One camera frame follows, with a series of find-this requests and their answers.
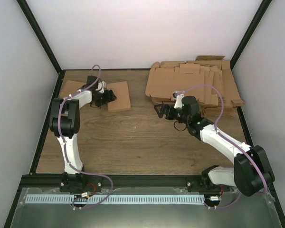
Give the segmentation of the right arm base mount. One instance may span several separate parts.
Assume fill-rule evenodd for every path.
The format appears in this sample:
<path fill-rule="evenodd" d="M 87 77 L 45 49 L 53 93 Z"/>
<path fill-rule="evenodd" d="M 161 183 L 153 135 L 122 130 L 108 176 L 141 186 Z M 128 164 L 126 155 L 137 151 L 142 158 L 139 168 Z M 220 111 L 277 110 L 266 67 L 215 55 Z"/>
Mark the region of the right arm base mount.
<path fill-rule="evenodd" d="M 187 176 L 186 183 L 188 192 L 199 192 L 200 194 L 221 192 L 221 187 L 213 184 L 206 174 Z"/>

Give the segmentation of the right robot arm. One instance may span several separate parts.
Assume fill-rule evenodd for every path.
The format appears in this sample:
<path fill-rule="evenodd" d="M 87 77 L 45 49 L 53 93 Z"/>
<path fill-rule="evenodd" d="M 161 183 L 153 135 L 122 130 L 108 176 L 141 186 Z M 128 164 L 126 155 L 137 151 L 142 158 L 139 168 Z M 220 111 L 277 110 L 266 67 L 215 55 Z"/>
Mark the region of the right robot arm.
<path fill-rule="evenodd" d="M 250 146 L 221 131 L 201 115 L 195 97 L 180 94 L 174 105 L 156 104 L 154 109 L 159 118 L 185 124 L 185 129 L 191 136 L 209 144 L 232 162 L 233 168 L 213 166 L 206 170 L 206 176 L 201 180 L 204 190 L 213 191 L 222 184 L 238 188 L 245 196 L 252 196 L 261 190 L 267 190 L 275 181 L 264 148 L 259 145 Z"/>

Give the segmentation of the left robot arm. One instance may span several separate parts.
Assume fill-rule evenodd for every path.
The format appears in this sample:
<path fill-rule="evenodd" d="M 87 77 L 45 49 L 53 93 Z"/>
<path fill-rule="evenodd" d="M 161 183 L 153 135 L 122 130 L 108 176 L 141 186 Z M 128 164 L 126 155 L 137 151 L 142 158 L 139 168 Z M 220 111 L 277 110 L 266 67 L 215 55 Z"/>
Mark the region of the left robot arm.
<path fill-rule="evenodd" d="M 100 77 L 88 76 L 86 83 L 74 93 L 52 100 L 49 128 L 57 138 L 64 159 L 64 172 L 77 175 L 84 171 L 77 144 L 80 109 L 84 105 L 97 108 L 117 99 Z"/>

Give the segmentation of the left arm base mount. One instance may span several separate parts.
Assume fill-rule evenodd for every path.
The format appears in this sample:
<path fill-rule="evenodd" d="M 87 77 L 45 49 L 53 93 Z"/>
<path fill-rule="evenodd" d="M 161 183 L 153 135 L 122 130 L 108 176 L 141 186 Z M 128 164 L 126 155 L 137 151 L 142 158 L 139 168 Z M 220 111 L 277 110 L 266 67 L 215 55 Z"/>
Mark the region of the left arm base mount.
<path fill-rule="evenodd" d="M 102 186 L 102 178 L 84 174 L 63 173 L 61 176 L 60 192 L 83 193 L 99 192 Z"/>

